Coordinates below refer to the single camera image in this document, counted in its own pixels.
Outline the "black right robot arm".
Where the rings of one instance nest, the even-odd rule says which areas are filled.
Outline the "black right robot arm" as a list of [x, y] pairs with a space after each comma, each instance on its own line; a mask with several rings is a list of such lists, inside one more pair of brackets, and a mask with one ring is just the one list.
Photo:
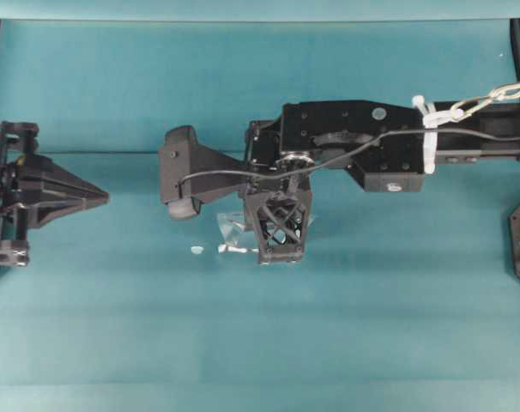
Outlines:
[[418, 192], [439, 164], [520, 161], [520, 103], [286, 104], [278, 118], [253, 122], [246, 143], [241, 196], [259, 261], [296, 262], [305, 253], [313, 172], [340, 169], [366, 192]]

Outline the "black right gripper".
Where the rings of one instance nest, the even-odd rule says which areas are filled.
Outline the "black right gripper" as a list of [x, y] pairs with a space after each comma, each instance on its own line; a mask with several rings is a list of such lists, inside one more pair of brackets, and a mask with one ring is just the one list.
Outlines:
[[306, 202], [311, 201], [307, 167], [311, 136], [286, 120], [250, 123], [246, 131], [247, 170], [241, 198], [257, 238], [258, 262], [298, 262], [305, 253]]

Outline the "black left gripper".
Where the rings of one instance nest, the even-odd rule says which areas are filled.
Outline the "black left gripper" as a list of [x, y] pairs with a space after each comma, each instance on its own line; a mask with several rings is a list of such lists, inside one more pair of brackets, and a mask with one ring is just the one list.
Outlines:
[[[34, 154], [38, 147], [35, 123], [0, 124], [0, 267], [28, 264], [27, 229], [74, 213], [105, 205], [107, 192]], [[22, 155], [9, 161], [9, 151]], [[27, 210], [11, 202], [34, 202]]]

